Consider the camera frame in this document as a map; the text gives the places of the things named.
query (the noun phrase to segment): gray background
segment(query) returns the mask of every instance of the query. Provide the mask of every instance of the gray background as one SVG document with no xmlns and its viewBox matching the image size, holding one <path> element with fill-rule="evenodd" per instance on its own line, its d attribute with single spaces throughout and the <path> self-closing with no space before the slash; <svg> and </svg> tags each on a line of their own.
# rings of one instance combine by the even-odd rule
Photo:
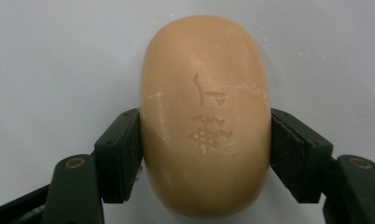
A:
<svg viewBox="0 0 375 224">
<path fill-rule="evenodd" d="M 161 26 L 213 14 L 256 40 L 271 106 L 375 161 L 375 0 L 0 1 L 0 205 L 46 185 L 63 158 L 91 153 L 121 112 L 139 106 L 146 46 Z M 207 223 L 168 212 L 145 169 L 106 223 Z M 324 223 L 273 171 L 257 201 L 214 223 Z"/>
</svg>

